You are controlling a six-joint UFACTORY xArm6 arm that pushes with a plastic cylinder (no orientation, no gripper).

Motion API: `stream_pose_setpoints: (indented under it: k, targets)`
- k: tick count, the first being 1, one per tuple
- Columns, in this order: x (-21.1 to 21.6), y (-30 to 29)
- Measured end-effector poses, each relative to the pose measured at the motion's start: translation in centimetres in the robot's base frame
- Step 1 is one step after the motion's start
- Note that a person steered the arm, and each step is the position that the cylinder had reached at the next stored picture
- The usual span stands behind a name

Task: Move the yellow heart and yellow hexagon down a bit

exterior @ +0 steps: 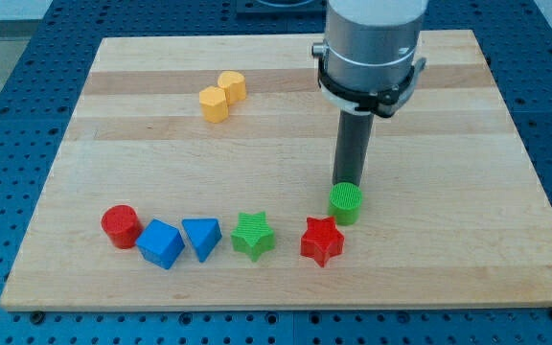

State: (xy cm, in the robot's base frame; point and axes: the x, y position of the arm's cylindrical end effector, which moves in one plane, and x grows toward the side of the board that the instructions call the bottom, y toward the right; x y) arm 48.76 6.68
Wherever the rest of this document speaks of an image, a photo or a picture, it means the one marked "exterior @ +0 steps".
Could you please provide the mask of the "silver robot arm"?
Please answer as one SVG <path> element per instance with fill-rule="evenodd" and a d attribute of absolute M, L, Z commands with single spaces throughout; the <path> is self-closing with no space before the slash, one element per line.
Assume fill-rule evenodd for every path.
<path fill-rule="evenodd" d="M 311 47 L 324 97 L 357 116 L 392 117 L 426 66 L 415 59 L 427 0 L 329 0 L 324 38 Z"/>

